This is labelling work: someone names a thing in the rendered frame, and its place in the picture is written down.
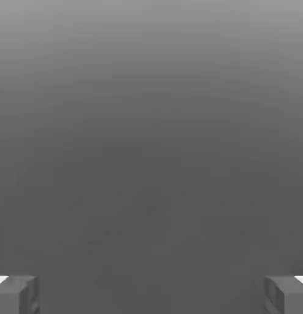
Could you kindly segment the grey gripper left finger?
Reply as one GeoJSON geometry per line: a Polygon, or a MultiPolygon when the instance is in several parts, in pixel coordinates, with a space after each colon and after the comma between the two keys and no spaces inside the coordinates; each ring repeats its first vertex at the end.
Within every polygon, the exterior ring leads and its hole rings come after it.
{"type": "Polygon", "coordinates": [[[39,277],[0,275],[0,314],[40,314],[39,277]]]}

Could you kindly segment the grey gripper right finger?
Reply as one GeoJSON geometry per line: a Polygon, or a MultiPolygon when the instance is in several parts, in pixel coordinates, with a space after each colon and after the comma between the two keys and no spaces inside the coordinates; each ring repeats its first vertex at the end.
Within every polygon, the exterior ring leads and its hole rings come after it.
{"type": "Polygon", "coordinates": [[[303,275],[264,278],[265,314],[303,314],[303,275]]]}

